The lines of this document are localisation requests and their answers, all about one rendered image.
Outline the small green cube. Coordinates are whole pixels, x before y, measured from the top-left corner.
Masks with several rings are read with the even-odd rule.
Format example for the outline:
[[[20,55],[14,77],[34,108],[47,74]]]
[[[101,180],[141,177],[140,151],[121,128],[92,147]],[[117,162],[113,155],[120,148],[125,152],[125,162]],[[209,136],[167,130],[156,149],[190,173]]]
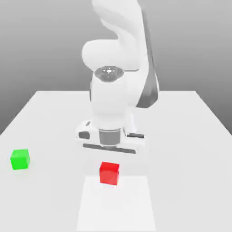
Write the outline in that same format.
[[[10,161],[13,170],[27,169],[30,164],[29,150],[13,150]]]

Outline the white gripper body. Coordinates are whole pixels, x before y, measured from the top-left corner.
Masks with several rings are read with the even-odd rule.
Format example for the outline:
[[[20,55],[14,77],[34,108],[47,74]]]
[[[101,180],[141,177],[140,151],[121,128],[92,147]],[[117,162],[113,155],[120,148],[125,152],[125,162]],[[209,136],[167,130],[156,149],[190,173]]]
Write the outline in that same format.
[[[147,141],[126,139],[111,148],[87,140],[81,141],[81,158],[94,163],[142,164],[147,162]]]

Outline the small red cube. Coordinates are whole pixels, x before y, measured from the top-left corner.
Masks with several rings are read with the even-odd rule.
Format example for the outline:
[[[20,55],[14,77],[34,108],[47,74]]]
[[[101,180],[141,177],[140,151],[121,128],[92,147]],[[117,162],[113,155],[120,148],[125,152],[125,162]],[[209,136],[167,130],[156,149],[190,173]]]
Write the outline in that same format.
[[[117,185],[119,178],[119,167],[119,164],[102,162],[99,168],[100,183]]]

